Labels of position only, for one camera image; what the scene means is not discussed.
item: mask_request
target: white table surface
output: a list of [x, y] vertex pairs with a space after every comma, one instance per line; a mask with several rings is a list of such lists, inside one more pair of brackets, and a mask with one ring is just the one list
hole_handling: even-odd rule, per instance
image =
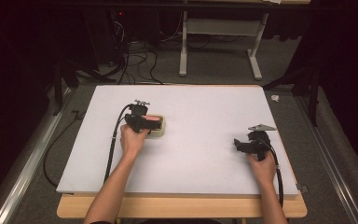
[[[99, 86], [78, 132], [57, 191], [94, 193], [103, 184], [118, 115], [134, 100], [150, 102], [148, 114], [166, 119], [164, 136], [146, 139], [126, 192], [257, 195], [245, 154], [248, 127], [276, 127], [259, 86]], [[298, 194], [279, 130], [268, 132], [281, 165], [285, 196]], [[112, 170], [122, 155], [117, 134]], [[277, 178], [274, 184], [278, 192]]]

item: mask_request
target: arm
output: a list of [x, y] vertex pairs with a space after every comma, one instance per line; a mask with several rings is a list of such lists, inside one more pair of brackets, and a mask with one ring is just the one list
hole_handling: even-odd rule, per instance
[[127, 124], [120, 127], [123, 156], [112, 174], [106, 179], [100, 192], [92, 202], [84, 223], [108, 221], [114, 223], [120, 210], [131, 168], [144, 145], [149, 130], [135, 133]]
[[248, 160], [252, 165], [255, 179], [261, 191], [261, 206], [265, 224], [286, 223], [287, 219], [279, 204], [277, 194], [273, 185], [275, 176], [275, 161], [272, 153], [266, 153], [266, 158], [257, 161], [252, 155], [247, 154]]

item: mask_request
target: metal bar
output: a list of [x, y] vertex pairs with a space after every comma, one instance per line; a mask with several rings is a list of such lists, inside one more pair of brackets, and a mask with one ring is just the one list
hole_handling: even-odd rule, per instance
[[304, 118], [306, 119], [310, 129], [315, 137], [315, 140], [318, 144], [319, 152], [322, 157], [322, 162], [324, 167], [330, 176], [331, 182], [333, 183], [337, 195], [341, 200], [341, 203], [347, 212], [348, 218], [351, 220], [351, 223], [358, 224], [358, 207], [351, 196], [351, 191], [349, 190], [345, 180], [343, 179], [341, 173], [339, 172], [333, 157], [330, 155], [327, 145], [322, 138], [317, 127], [314, 127], [310, 119], [308, 118], [308, 109], [305, 103], [305, 100], [302, 97], [296, 97], [296, 102], [300, 107], [300, 110], [303, 112]]
[[[63, 104], [62, 109], [66, 107], [73, 93], [69, 91], [69, 88], [66, 89], [65, 94], [67, 95], [65, 98], [65, 102]], [[28, 189], [28, 186], [31, 183], [32, 178], [34, 177], [34, 172], [42, 159], [46, 148], [48, 147], [48, 141], [56, 129], [58, 122], [62, 117], [62, 111], [60, 111], [57, 116], [51, 116], [48, 121], [49, 126], [44, 131], [44, 136], [38, 140], [34, 151], [32, 152], [30, 158], [24, 165], [19, 178], [14, 184], [11, 192], [7, 196], [2, 208], [0, 210], [0, 224], [8, 223], [11, 216], [14, 214], [17, 206], [20, 204], [22, 196], [25, 194], [25, 191]]]
[[310, 13], [310, 14], [329, 14], [341, 13], [344, 11], [342, 6], [316, 7], [300, 4], [263, 4], [263, 3], [144, 3], [144, 2], [106, 2], [106, 1], [44, 1], [35, 4], [27, 3], [5, 3], [0, 7], [47, 7], [47, 8], [90, 8], [90, 7], [114, 7], [120, 9], [133, 10], [174, 10], [174, 11], [238, 11], [238, 12], [285, 12], [285, 13]]

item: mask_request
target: handheld controller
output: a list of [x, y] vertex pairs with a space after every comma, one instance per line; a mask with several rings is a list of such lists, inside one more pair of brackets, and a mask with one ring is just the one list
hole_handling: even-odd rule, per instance
[[271, 149], [269, 135], [266, 131], [275, 131], [276, 129], [260, 124], [249, 128], [249, 130], [252, 130], [252, 132], [248, 134], [250, 143], [243, 143], [234, 138], [234, 145], [238, 151], [256, 154], [258, 160], [262, 161], [266, 158], [266, 152]]
[[144, 101], [135, 100], [136, 105], [130, 105], [130, 114], [126, 114], [124, 120], [136, 132], [149, 129], [149, 135], [161, 137], [164, 134], [165, 120], [162, 116], [147, 116], [147, 107], [150, 105]]

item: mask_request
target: dark background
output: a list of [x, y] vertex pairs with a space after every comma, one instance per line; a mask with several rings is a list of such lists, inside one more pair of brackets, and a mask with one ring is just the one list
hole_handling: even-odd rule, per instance
[[[268, 23], [264, 38], [280, 35], [284, 41], [303, 36], [287, 73], [315, 65], [313, 60], [323, 58], [316, 63], [321, 68], [320, 84], [358, 154], [358, 1], [312, 4], [342, 5], [346, 10], [317, 17], [271, 13], [273, 22]], [[177, 23], [167, 21], [179, 16], [151, 10], [137, 15], [126, 14], [133, 34], [154, 45], [158, 45], [159, 39], [156, 32], [174, 31]], [[89, 68], [96, 66], [88, 29], [78, 10], [0, 7], [0, 183], [48, 108], [46, 91], [53, 82], [57, 59], [63, 55]]]

